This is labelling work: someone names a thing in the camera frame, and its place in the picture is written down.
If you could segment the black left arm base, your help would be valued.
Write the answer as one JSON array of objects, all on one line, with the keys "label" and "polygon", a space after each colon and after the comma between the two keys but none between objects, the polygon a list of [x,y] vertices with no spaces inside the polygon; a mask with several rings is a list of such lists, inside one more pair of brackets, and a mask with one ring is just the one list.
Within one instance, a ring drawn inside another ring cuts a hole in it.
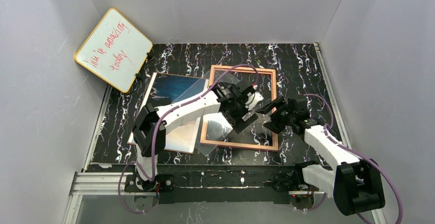
[{"label": "black left arm base", "polygon": [[126,181],[123,185],[125,192],[173,192],[174,191],[174,175],[171,174],[159,174],[156,176],[153,182],[143,180],[138,174],[131,174],[126,177]]}]

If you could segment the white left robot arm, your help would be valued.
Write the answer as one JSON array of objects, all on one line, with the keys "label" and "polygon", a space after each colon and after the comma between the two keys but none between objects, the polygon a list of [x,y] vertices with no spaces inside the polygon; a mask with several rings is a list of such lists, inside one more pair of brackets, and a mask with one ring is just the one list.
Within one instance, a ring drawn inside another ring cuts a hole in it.
[{"label": "white left robot arm", "polygon": [[240,133],[257,120],[256,114],[249,118],[245,116],[263,99],[255,84],[220,82],[173,104],[143,106],[132,129],[138,153],[134,165],[139,178],[149,182],[155,180],[157,156],[165,148],[167,134],[174,129],[204,115],[221,113],[233,131]]}]

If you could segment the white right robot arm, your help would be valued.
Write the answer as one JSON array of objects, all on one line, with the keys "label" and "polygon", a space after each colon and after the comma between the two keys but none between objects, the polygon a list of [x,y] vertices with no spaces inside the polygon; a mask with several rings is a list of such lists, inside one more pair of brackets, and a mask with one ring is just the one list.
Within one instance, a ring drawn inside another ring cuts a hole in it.
[{"label": "white right robot arm", "polygon": [[306,98],[279,97],[256,112],[270,115],[264,127],[274,133],[291,127],[331,168],[327,170],[315,161],[296,164],[290,176],[279,178],[289,189],[306,185],[322,190],[332,196],[345,216],[385,206],[381,174],[374,162],[355,156],[343,149],[333,136],[327,135],[327,128],[310,116]]}]

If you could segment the yellow rimmed whiteboard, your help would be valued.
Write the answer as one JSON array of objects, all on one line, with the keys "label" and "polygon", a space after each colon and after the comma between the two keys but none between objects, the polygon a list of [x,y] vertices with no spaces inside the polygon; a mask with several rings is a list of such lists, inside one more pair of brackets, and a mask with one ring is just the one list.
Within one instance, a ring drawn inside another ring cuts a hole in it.
[{"label": "yellow rimmed whiteboard", "polygon": [[110,8],[74,55],[74,60],[122,93],[130,91],[152,41],[118,10]]}]

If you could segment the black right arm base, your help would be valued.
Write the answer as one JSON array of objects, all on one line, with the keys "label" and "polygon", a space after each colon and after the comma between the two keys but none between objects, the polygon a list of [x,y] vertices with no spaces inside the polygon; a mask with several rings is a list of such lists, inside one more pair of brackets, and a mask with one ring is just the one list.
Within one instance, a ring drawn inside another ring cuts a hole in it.
[{"label": "black right arm base", "polygon": [[305,194],[313,194],[320,189],[305,182],[297,173],[278,173],[273,176],[272,188],[278,192],[306,191]]}]

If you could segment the landscape photo board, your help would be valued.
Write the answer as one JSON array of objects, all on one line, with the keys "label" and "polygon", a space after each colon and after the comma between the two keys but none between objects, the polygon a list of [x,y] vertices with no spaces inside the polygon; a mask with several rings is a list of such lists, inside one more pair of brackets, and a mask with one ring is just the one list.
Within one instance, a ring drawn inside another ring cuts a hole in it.
[{"label": "landscape photo board", "polygon": [[[208,88],[208,79],[174,74],[153,73],[141,106],[166,106]],[[200,118],[184,123],[166,136],[165,150],[192,154],[200,125]]]}]

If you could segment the aluminium rail frame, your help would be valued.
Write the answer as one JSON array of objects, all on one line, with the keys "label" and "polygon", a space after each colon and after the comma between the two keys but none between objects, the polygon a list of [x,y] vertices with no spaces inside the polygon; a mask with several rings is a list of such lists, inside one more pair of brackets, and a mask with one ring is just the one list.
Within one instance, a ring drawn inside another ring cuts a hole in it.
[{"label": "aluminium rail frame", "polygon": [[381,171],[340,143],[314,44],[156,44],[111,89],[79,186],[105,179],[120,210],[266,201],[345,216],[385,206]]}]

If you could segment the black marble pattern board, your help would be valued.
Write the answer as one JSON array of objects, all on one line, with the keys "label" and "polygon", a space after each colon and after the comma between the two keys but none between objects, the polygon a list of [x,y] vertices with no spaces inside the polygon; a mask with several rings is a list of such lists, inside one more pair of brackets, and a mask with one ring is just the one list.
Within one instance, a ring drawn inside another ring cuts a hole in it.
[{"label": "black marble pattern board", "polygon": [[[105,113],[88,170],[117,171],[136,159],[136,150],[128,145],[128,134],[153,73],[204,77],[213,65],[249,64],[256,68],[274,69],[278,96],[293,98],[306,94],[312,117],[331,124],[331,134],[341,139],[340,120],[330,100],[325,81],[320,46],[312,44],[156,44],[153,59],[140,71],[130,92],[112,89],[107,94]],[[208,155],[165,151],[158,156],[160,164],[180,165],[294,165],[325,159],[304,143],[290,129],[278,136],[278,150],[232,149],[216,147]]]}]

